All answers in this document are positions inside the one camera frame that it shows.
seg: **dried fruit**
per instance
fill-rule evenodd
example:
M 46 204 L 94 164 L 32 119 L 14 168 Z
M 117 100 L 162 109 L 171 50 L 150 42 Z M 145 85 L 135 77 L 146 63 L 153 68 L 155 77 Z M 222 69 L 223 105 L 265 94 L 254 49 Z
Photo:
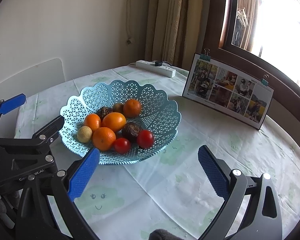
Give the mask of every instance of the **dried fruit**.
M 112 106 L 112 111 L 123 114 L 123 104 L 122 103 L 115 103 Z
M 140 131 L 142 131 L 142 127 L 140 125 L 134 122 L 127 122 L 122 129 L 122 136 L 128 139 L 131 143 L 135 143 Z
M 110 113 L 112 113 L 112 108 L 111 108 L 111 107 L 106 107 L 106 106 L 101 107 L 101 108 L 97 111 L 97 115 L 99 115 L 101 121 L 104 119 L 104 117 L 105 117 L 107 114 L 110 114 Z
M 92 130 L 88 126 L 83 126 L 78 130 L 77 139 L 79 140 L 79 142 L 87 143 L 88 141 L 90 141 L 91 136 Z

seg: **light blue plastic basket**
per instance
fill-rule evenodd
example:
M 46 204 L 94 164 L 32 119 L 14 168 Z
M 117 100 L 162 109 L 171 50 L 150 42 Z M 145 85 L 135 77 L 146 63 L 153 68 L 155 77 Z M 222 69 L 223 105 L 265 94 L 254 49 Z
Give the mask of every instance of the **light blue plastic basket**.
M 80 96 L 71 96 L 67 105 L 60 110 L 65 118 L 65 124 L 59 131 L 62 142 L 69 150 L 83 157 L 93 147 L 91 143 L 80 143 L 76 138 L 84 118 L 103 106 L 112 107 L 131 98 L 139 100 L 143 107 L 139 117 L 128 118 L 127 122 L 135 122 L 143 129 L 152 131 L 154 145 L 150 149 L 141 149 L 133 144 L 125 155 L 114 151 L 100 152 L 99 164 L 137 163 L 162 151 L 178 133 L 177 127 L 181 121 L 178 105 L 176 101 L 168 100 L 163 90 L 156 90 L 150 84 L 140 86 L 136 81 L 114 80 L 110 85 L 99 82 L 93 87 L 83 88 Z

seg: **cherry tomato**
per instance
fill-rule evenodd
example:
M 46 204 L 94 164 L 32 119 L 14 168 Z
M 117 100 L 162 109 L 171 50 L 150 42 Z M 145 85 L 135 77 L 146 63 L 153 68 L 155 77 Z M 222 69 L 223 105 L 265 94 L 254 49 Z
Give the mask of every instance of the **cherry tomato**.
M 152 132 L 148 130 L 142 130 L 138 133 L 137 137 L 138 145 L 143 149 L 150 148 L 154 143 L 154 137 Z
M 119 138 L 113 143 L 114 150 L 119 154 L 125 154 L 131 149 L 131 143 L 126 138 Z

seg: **power strip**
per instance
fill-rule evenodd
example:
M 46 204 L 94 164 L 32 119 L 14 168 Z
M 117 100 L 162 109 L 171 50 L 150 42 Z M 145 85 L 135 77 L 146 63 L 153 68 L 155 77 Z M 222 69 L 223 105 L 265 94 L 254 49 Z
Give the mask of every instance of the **power strip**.
M 154 62 L 138 60 L 136 62 L 136 67 L 170 78 L 173 78 L 176 75 L 175 69 L 167 66 L 156 67 Z

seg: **tablecloth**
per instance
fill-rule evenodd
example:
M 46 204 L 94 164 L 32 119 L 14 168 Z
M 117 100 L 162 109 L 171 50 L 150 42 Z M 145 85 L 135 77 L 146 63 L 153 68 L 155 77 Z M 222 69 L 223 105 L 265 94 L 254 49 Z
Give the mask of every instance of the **tablecloth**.
M 75 203 L 99 238 L 147 239 L 153 230 L 164 228 L 184 239 L 198 239 L 223 203 L 197 159 L 204 144 L 232 169 L 256 177 L 263 172 L 271 175 L 285 238 L 300 219 L 300 148 L 268 116 L 256 130 L 181 97 L 187 75 L 178 68 L 176 76 L 168 78 L 123 66 L 65 82 L 27 98 L 19 109 L 15 138 L 31 138 L 83 87 L 115 79 L 150 83 L 178 103 L 182 114 L 178 135 L 164 151 L 140 163 L 98 166 Z M 80 159 L 60 139 L 51 150 L 59 169 Z M 53 197 L 49 200 L 60 229 L 70 235 Z M 238 229 L 248 200 L 244 198 L 228 235 Z

